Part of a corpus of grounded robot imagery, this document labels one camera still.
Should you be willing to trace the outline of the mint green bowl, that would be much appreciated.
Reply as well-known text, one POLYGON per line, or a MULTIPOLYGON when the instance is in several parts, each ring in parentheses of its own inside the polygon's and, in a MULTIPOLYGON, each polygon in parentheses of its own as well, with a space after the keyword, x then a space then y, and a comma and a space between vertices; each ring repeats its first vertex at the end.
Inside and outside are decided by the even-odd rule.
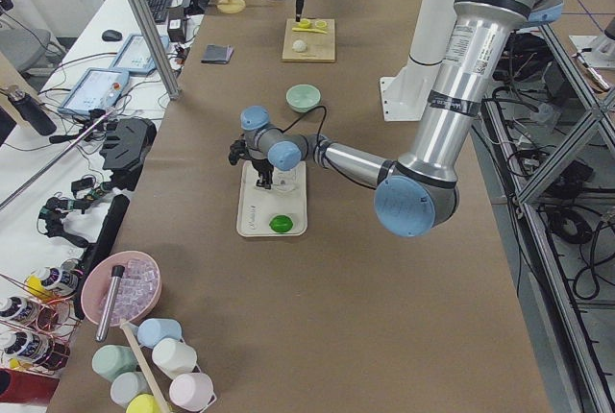
POLYGON ((285 100, 291 110, 306 113, 320 105, 321 92, 314 85, 294 85, 287 90, 285 100))

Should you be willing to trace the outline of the pink bowl with ice cubes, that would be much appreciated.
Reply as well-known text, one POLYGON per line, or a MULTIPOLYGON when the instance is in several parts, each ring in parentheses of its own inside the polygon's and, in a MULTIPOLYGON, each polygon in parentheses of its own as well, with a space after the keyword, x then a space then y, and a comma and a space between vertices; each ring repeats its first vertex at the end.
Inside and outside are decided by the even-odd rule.
POLYGON ((112 268, 117 265, 125 270, 111 315, 112 327, 118 327, 122 321, 142 321, 158 303, 161 278, 157 262, 144 252, 116 253, 90 272, 81 293, 82 310, 93 324, 99 323, 111 285, 112 268))

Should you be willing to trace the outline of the green cup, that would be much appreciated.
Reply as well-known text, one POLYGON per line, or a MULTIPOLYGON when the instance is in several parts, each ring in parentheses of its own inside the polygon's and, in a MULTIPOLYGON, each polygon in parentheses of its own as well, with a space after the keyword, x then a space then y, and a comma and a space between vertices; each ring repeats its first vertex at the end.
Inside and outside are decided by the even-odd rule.
POLYGON ((113 382, 120 375, 135 371, 137 361, 130 347, 105 345, 92 356, 91 367, 95 374, 113 382))

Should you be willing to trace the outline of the metal tube in pink bowl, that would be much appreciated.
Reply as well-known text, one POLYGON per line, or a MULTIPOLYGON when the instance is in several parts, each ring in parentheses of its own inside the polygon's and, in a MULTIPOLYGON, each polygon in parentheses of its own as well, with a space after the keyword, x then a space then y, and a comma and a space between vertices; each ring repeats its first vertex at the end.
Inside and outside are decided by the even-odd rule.
POLYGON ((102 314, 98 327, 95 333, 95 341, 102 343, 106 340, 111 325, 112 313, 114 310, 116 297, 119 291, 120 283, 125 272, 123 265, 115 265, 111 270, 111 282, 108 294, 103 306, 102 314))

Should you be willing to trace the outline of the white cup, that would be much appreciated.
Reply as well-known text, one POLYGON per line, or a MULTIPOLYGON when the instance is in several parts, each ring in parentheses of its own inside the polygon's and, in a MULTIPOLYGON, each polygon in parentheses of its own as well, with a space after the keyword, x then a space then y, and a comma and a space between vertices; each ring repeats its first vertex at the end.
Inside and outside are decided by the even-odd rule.
POLYGON ((152 358, 171 379, 192 373, 197 365, 197 352, 188 344, 172 338, 160 340, 153 348, 152 358))

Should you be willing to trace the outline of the teach pendant tablet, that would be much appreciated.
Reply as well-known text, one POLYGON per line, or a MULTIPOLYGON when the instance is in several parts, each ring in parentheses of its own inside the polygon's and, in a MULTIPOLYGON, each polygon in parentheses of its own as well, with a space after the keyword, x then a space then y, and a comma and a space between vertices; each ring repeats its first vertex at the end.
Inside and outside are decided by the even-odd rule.
POLYGON ((119 100, 130 74, 124 69, 89 68, 58 107, 58 113, 89 116, 95 109, 108 110, 119 100))
POLYGON ((128 35, 110 65, 110 69, 137 76, 145 76, 155 68, 153 55, 141 34, 128 35))

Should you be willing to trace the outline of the aluminium frame post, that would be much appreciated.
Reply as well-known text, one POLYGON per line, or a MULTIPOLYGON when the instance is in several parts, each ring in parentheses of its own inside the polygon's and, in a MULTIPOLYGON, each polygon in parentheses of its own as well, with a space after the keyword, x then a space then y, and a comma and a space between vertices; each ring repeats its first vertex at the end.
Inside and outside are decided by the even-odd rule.
POLYGON ((146 0, 128 0, 133 12, 138 28, 143 35, 146 45, 153 57, 155 67, 158 70, 160 79, 169 96, 170 100, 176 100, 180 96, 180 89, 175 75, 171 68, 169 59, 166 56, 165 48, 160 40, 160 34, 151 15, 146 0))

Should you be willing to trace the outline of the yellow cup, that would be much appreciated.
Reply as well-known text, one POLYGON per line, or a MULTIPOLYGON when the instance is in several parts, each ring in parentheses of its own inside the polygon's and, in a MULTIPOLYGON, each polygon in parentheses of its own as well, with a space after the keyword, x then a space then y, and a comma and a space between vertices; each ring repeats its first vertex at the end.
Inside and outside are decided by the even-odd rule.
POLYGON ((160 413, 160 407, 152 394, 134 397, 126 407, 126 413, 160 413))

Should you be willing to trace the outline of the black computer mouse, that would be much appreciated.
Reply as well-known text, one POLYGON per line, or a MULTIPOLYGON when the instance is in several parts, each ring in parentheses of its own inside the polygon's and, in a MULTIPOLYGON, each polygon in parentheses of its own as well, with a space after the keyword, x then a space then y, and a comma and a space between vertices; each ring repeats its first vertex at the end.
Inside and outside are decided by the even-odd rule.
POLYGON ((105 42, 117 42, 123 38, 123 35, 116 30, 105 30, 101 34, 101 39, 105 42))

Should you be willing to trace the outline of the white steamed bun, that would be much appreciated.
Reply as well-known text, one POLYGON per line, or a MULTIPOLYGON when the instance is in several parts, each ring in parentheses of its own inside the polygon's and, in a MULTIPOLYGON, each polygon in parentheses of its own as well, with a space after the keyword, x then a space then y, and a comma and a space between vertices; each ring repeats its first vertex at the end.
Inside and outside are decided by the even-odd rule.
POLYGON ((302 39, 297 39, 292 43, 292 50, 295 53, 304 53, 307 48, 308 45, 302 39))

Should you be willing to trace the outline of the far teach pendant tablet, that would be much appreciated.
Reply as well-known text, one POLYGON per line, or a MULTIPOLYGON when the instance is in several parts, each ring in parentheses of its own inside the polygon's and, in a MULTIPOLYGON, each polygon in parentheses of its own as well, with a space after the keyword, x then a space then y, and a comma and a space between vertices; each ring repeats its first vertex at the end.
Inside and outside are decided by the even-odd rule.
POLYGON ((141 34, 128 35, 110 65, 110 69, 137 76, 145 76, 155 68, 153 55, 141 34))

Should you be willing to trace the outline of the grey cup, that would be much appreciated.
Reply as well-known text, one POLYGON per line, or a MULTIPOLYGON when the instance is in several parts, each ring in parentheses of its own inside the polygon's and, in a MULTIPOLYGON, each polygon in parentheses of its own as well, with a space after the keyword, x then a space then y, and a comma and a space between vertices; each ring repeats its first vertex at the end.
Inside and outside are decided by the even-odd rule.
POLYGON ((138 395, 150 394, 150 388, 142 372, 128 372, 118 376, 111 384, 111 401, 126 408, 138 395))

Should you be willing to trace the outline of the grey folded cloth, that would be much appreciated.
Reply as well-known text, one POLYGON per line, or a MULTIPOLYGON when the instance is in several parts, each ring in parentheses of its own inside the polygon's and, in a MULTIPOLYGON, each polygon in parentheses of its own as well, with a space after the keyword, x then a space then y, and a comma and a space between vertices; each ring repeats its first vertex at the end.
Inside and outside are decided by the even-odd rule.
POLYGON ((232 45, 208 44, 201 58, 201 63, 227 64, 234 53, 232 45))

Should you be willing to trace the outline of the black plastic bracket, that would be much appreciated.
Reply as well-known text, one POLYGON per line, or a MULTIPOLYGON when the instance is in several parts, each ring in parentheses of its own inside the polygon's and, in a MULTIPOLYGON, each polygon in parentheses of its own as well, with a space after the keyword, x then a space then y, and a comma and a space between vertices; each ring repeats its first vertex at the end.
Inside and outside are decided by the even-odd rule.
POLYGON ((104 159, 102 168, 111 171, 112 187, 135 190, 156 135, 156 125, 146 118, 131 117, 107 123, 99 154, 104 159))

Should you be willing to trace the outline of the yellow plastic knife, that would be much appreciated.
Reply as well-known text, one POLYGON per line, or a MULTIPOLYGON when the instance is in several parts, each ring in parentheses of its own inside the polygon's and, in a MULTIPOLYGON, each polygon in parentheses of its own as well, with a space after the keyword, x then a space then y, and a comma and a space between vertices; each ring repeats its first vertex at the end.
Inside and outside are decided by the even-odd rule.
POLYGON ((293 32, 304 32, 304 33, 313 33, 313 34, 320 34, 320 35, 327 35, 329 32, 323 29, 318 29, 318 28, 312 28, 312 27, 299 27, 299 26, 294 26, 291 28, 291 30, 293 32))

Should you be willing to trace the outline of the light blue cup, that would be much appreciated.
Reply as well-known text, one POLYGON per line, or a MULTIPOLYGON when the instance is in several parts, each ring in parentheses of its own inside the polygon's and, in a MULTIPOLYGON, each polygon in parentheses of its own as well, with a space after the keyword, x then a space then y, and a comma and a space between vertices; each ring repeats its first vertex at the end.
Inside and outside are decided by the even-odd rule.
POLYGON ((149 318, 138 326, 137 341, 141 346, 153 349, 166 338, 177 341, 183 338, 183 329, 179 321, 168 318, 149 318))

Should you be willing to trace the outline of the green lime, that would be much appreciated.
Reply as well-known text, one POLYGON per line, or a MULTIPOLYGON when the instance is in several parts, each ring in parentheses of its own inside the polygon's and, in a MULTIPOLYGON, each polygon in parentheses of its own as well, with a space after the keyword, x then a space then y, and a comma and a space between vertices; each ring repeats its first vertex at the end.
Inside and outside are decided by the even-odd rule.
POLYGON ((291 217, 284 214, 273 216, 269 221, 269 228, 274 233, 288 233, 292 231, 294 223, 291 217))

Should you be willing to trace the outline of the near teach pendant tablet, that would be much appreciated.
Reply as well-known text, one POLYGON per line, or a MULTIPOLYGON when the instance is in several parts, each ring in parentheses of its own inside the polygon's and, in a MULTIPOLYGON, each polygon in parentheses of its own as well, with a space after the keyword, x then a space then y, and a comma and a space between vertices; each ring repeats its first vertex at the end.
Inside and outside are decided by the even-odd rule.
POLYGON ((119 100, 130 74, 124 69, 89 68, 58 107, 58 113, 89 116, 95 109, 108 110, 119 100))

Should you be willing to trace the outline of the cream rabbit tray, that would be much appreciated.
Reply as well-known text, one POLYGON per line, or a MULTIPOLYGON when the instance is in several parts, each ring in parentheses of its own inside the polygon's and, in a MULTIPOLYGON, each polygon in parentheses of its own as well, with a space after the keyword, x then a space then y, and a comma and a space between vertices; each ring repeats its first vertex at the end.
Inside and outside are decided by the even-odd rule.
POLYGON ((272 237, 272 236, 298 236, 302 235, 308 227, 307 203, 307 169, 304 162, 300 162, 289 171, 277 168, 275 173, 285 172, 294 174, 297 189, 290 193, 280 193, 273 189, 256 187, 258 172, 250 162, 242 166, 241 185, 236 218, 236 230, 243 237, 272 237), (294 227, 288 233, 274 233, 269 228, 270 219, 278 214, 288 215, 292 218, 294 227))

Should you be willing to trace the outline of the pink cup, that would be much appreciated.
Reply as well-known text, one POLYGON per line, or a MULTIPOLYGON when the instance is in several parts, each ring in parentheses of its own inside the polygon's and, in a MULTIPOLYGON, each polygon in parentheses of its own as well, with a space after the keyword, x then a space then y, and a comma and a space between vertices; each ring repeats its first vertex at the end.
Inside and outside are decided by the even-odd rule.
POLYGON ((198 412, 214 402, 211 378, 204 373, 188 373, 176 377, 169 388, 170 400, 190 412, 198 412))

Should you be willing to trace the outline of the black water bottle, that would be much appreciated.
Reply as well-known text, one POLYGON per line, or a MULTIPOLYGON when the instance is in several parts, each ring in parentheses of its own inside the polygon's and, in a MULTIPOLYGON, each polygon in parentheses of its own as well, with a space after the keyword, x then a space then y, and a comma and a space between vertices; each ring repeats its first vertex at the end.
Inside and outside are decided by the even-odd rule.
POLYGON ((3 90, 4 94, 9 98, 9 102, 19 112, 21 117, 25 119, 34 130, 43 136, 53 134, 57 126, 42 110, 39 103, 25 91, 19 89, 16 85, 3 90))

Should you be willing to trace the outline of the bamboo cutting board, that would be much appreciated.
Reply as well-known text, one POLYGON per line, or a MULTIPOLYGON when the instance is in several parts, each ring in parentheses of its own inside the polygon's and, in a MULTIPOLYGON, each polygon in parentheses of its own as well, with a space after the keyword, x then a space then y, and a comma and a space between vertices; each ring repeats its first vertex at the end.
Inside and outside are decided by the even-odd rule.
POLYGON ((311 27, 315 20, 326 20, 328 22, 327 35, 293 32, 292 27, 297 26, 297 21, 294 18, 288 18, 285 22, 282 61, 284 62, 328 62, 336 61, 336 43, 335 43, 335 20, 330 18, 315 18, 310 19, 311 27), (292 50, 292 43, 302 39, 307 44, 307 50, 304 53, 295 53, 292 50))

